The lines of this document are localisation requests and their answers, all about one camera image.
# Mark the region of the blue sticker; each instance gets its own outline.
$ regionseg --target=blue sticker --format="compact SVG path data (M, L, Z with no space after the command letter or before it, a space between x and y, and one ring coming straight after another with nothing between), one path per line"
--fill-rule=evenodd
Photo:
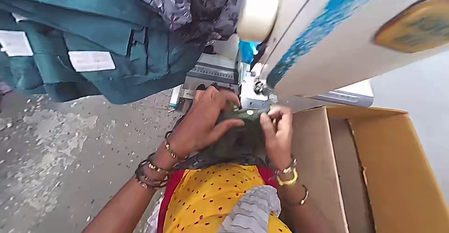
M339 24L350 18L355 10L369 0L329 0L321 15L309 24L293 43L267 77L267 86L274 88L285 76L291 66L301 56L307 54L321 40L329 35Z

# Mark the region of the teal jacket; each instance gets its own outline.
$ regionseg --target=teal jacket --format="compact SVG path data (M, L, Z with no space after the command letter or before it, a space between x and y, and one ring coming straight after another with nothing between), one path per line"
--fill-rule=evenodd
M24 31L34 53L0 52L0 78L56 101L102 94L124 104L175 87L205 43L184 43L139 0L0 0L0 29ZM109 52L116 68L77 72L69 51Z

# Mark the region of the woman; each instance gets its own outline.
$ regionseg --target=woman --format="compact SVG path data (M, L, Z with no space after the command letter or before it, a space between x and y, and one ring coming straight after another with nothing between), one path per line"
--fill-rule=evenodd
M261 166L222 163L206 169L173 167L190 153L216 142L240 119L216 124L237 95L209 87L197 91L194 104L156 153L139 164L133 176L106 204L84 233L131 233L158 187L167 184L159 211L158 232L291 232L278 219L280 202L301 232L330 232L326 220L297 179L291 154L292 113L274 106L261 114L265 149L273 172Z

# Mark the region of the woman's left hand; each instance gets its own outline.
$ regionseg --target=woman's left hand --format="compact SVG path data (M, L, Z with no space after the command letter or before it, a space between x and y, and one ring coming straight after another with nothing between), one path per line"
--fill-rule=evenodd
M237 118L216 124L220 112L231 104L240 107L239 98L230 91L218 91L212 86L205 91L198 90L192 108L168 139L170 148L184 158L216 142L233 127L244 126L244 121Z

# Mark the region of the hand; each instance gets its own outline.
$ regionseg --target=hand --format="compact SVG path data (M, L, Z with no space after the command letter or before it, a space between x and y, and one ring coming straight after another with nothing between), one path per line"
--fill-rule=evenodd
M170 148L183 158L216 142L231 128L244 126L244 121L237 118L216 124L220 112L231 103L240 107L239 98L230 91L218 91L212 86L196 91L192 108L168 139Z
M272 106L268 114L261 114L265 148L274 167L279 170L287 168L292 163L292 117L290 108L280 106Z

